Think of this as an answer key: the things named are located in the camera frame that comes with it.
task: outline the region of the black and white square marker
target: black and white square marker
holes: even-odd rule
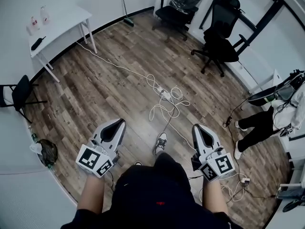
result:
[[[105,162],[105,164],[103,164],[96,172],[97,172],[100,176],[102,176],[102,175],[104,175],[104,174],[107,172],[107,170],[109,170],[109,169],[111,168],[111,166],[112,166],[112,164],[110,163],[109,160],[107,160],[107,161]]]
[[[216,158],[215,161],[216,161],[216,164],[217,164],[221,174],[223,174],[233,168],[232,164],[230,163],[229,158],[227,156]]]
[[[84,166],[88,167],[89,169],[93,169],[100,156],[100,154],[92,151],[91,149],[86,148],[79,162]]]
[[[214,172],[214,170],[209,166],[209,164],[205,164],[202,168],[201,171],[204,173],[205,177],[211,181],[214,178],[217,177],[217,174]]]

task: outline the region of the broom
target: broom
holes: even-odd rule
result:
[[[126,13],[126,18],[124,18],[124,22],[130,26],[134,26],[134,23],[131,19],[128,18],[128,15],[127,15],[127,10],[126,10],[126,5],[125,5],[125,0],[123,0],[123,3],[124,3],[124,8],[125,8],[125,13]]]

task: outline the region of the white shirt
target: white shirt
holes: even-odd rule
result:
[[[305,84],[302,84],[300,88],[295,92],[290,101],[282,112],[278,113],[277,107],[284,104],[282,100],[274,100],[271,102],[273,110],[273,130],[285,128],[290,123],[295,129],[301,128],[301,123],[305,118]]]

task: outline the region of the black t-shirt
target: black t-shirt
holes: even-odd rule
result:
[[[122,176],[116,185],[110,210],[96,215],[79,209],[62,229],[117,228],[241,229],[225,213],[208,211],[190,191],[154,172]]]

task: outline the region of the person in black shirt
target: person in black shirt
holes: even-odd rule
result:
[[[241,229],[228,217],[218,180],[203,183],[197,204],[182,166],[165,153],[165,132],[158,137],[153,167],[131,166],[118,179],[111,208],[102,213],[104,179],[88,175],[73,221],[62,229],[217,228]]]

